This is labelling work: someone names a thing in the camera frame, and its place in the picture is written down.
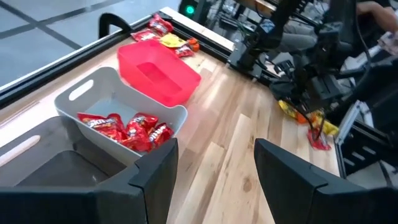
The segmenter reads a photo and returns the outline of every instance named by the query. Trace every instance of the black metal frame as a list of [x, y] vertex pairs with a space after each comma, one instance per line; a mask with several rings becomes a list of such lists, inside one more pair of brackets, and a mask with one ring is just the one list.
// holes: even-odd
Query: black metal frame
[[[191, 37], [196, 38], [204, 53], [211, 55], [221, 62], [229, 63], [229, 56], [233, 53], [230, 49], [227, 49], [203, 34], [186, 27], [184, 24], [174, 20], [163, 12], [156, 13], [173, 25], [174, 34], [183, 39]], [[92, 59], [106, 49], [130, 38], [130, 33], [143, 29], [150, 21], [151, 17], [152, 16], [147, 16], [132, 25], [129, 25], [118, 16], [113, 14], [103, 14], [99, 20], [99, 38], [101, 40], [0, 91], [0, 109], [5, 108], [13, 102], [39, 89], [48, 82], [62, 76], [64, 73], [69, 72], [82, 63], [85, 63], [87, 60]], [[118, 26], [122, 30], [109, 35], [110, 25]], [[277, 78], [277, 76], [269, 71], [265, 71], [263, 76], [259, 77], [257, 80], [268, 86], [271, 78]], [[342, 178], [345, 178], [347, 175], [370, 165], [371, 162], [388, 157], [388, 152], [391, 152], [392, 150], [389, 138], [385, 134], [361, 123], [355, 123], [351, 130], [351, 134], [355, 140], [347, 140], [340, 146], [336, 145], [337, 161], [339, 164], [340, 176]], [[377, 147], [377, 149], [373, 149], [376, 150], [376, 155], [364, 154], [363, 146]], [[345, 159], [351, 158], [351, 160], [354, 160], [351, 156], [353, 152], [362, 154], [365, 157], [365, 160], [356, 161], [355, 166], [348, 167]]]

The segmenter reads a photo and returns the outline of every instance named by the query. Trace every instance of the person's arm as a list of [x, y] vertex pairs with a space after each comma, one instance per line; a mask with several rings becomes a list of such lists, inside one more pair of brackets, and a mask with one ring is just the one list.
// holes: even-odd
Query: person's arm
[[398, 31], [397, 16], [391, 7], [382, 7], [374, 1], [360, 2], [356, 5], [356, 13], [357, 15], [371, 13], [382, 29], [392, 33]]

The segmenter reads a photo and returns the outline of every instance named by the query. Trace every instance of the gray floor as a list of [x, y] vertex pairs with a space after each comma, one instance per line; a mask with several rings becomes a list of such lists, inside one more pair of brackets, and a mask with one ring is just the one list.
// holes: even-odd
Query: gray floor
[[[42, 26], [55, 31], [61, 39], [84, 46], [98, 38], [98, 18], [104, 12], [134, 22], [165, 6], [176, 9], [179, 3], [180, 0], [0, 0], [0, 86], [76, 50], [48, 35]], [[79, 10], [81, 14], [63, 19]]]

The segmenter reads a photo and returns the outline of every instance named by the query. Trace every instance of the green light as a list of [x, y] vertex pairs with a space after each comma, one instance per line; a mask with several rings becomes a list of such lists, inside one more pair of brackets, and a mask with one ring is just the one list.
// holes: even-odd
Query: green light
[[195, 8], [193, 6], [187, 6], [185, 8], [185, 12], [187, 12], [187, 14], [193, 14], [195, 12]]

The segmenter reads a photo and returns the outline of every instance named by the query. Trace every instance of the person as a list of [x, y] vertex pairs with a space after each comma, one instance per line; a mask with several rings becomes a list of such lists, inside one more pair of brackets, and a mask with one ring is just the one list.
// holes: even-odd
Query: person
[[[308, 4], [303, 12], [315, 21], [321, 21], [324, 13], [327, 12], [326, 2], [316, 2]], [[384, 30], [395, 34], [398, 31], [398, 20], [393, 8], [390, 5], [382, 6], [375, 1], [365, 1], [357, 3], [357, 16], [371, 14], [376, 23]], [[300, 21], [290, 21], [284, 27], [284, 34], [275, 52], [295, 52], [313, 47], [317, 42], [317, 35], [313, 27], [300, 23]]]

